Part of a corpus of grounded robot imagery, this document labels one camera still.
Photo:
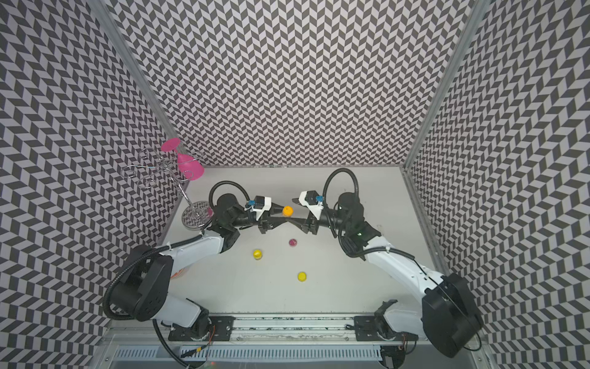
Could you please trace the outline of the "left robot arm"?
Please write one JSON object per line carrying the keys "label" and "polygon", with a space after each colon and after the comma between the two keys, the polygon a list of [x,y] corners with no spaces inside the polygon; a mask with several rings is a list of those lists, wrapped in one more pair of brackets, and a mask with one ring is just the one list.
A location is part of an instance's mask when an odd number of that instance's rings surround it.
{"label": "left robot arm", "polygon": [[192,326],[204,308],[190,299],[170,294],[172,276],[205,258],[229,251],[241,229],[259,227],[261,232],[267,232],[293,214],[291,208],[276,204],[269,197],[251,198],[234,181],[215,184],[208,203],[213,215],[197,236],[155,248],[141,246],[132,250],[104,293],[102,309],[108,318]]}

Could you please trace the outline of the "orange jar lid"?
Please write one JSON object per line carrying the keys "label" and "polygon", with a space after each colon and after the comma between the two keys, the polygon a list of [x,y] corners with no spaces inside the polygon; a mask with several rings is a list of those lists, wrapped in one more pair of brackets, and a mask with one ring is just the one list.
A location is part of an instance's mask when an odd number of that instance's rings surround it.
{"label": "orange jar lid", "polygon": [[282,210],[282,215],[284,217],[290,218],[293,215],[293,208],[290,206],[285,206]]}

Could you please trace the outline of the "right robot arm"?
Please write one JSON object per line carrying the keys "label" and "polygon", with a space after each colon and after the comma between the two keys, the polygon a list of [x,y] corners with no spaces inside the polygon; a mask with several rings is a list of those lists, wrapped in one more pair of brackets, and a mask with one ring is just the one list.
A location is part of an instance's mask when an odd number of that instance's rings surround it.
{"label": "right robot arm", "polygon": [[374,329],[384,341],[402,335],[426,338],[439,353],[454,358],[479,339],[484,323],[467,280],[444,275],[400,250],[364,217],[360,186],[350,169],[337,169],[322,192],[303,191],[293,203],[308,210],[305,219],[293,219],[302,232],[316,234],[330,229],[344,254],[380,268],[410,292],[418,307],[404,307],[396,298],[384,301],[374,313]]}

